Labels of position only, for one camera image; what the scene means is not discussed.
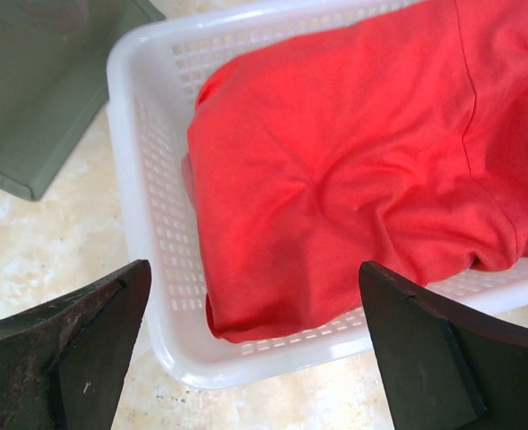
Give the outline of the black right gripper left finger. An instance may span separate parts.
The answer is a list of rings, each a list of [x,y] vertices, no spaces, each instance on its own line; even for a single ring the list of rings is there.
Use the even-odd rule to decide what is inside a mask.
[[[109,429],[151,290],[136,260],[0,320],[0,429]]]

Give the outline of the green canvas bag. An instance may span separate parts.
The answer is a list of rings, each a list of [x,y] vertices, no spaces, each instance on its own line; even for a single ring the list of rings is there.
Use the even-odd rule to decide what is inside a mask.
[[[108,99],[106,62],[150,1],[0,1],[0,190],[46,192]]]

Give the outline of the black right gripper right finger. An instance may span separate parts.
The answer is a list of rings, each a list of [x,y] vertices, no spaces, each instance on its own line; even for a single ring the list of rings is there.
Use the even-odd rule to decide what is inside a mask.
[[[359,290],[397,429],[528,429],[528,329],[376,262]]]

